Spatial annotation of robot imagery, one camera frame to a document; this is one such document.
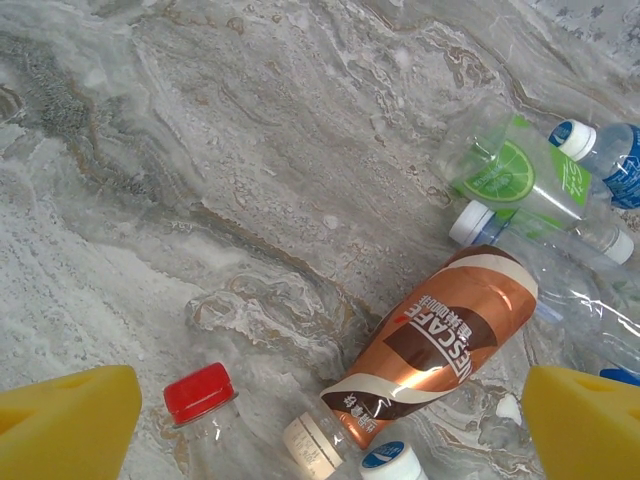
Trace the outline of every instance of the clear plastic bottle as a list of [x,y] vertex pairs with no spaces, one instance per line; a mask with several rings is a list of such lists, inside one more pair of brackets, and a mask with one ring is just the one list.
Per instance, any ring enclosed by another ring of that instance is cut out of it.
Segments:
[[479,210],[477,202],[470,204],[454,223],[451,237],[465,244],[473,238],[473,244],[495,245],[513,255],[538,282],[536,313],[542,319],[640,375],[638,276],[551,224],[531,235],[527,223],[540,219],[525,210],[512,222],[487,221],[475,213]]
[[306,475],[244,423],[236,393],[221,363],[169,385],[167,409],[189,449],[193,480],[295,480]]
[[[526,230],[529,236],[538,234],[548,226],[548,222],[523,209],[509,215],[496,215],[489,207],[472,200],[464,210],[464,215],[460,215],[456,228],[452,228],[450,235],[459,244],[468,246],[473,244],[483,231],[485,234],[498,232],[506,222],[517,223],[520,231]],[[626,262],[633,253],[633,240],[613,223],[603,225],[600,221],[587,219],[570,229],[569,233],[580,237],[583,242],[604,253],[618,265]]]
[[565,120],[549,141],[602,179],[613,193],[614,206],[640,207],[640,128],[613,123],[596,131],[577,120]]
[[608,223],[611,192],[520,115],[488,97],[449,125],[434,166],[496,212],[525,208],[561,228]]

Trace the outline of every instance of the copper bottle label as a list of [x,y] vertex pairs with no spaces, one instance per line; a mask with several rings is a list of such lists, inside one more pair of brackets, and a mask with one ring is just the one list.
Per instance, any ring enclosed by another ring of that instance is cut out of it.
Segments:
[[365,449],[390,422],[476,372],[533,315],[537,293],[502,250],[461,250],[387,315],[322,400]]

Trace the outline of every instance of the yellow plastic object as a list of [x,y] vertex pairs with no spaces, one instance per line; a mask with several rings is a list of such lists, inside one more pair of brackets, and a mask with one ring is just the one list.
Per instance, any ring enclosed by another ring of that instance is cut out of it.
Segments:
[[548,480],[640,478],[640,387],[533,367],[522,408]]
[[0,478],[116,479],[141,404],[128,366],[0,393]]

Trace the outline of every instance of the lime slice graphic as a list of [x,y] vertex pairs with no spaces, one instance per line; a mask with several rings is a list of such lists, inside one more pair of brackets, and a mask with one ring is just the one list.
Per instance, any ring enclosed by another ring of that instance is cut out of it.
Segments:
[[498,156],[468,178],[464,186],[480,198],[510,203],[526,197],[535,181],[535,171],[525,153],[515,143],[505,140]]

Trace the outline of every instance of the marble surface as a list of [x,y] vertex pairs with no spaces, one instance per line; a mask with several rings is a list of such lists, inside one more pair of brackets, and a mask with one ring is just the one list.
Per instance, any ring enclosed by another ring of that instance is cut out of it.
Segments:
[[[541,129],[640,111],[637,77],[524,0],[0,7],[0,389],[132,365],[123,479],[182,478],[161,391],[207,361],[278,445],[454,251],[430,165],[470,102],[501,95]],[[543,478],[509,406],[531,364],[575,358],[534,320],[388,434],[434,480]]]
[[640,73],[638,0],[527,0],[537,11],[610,55],[621,67]]

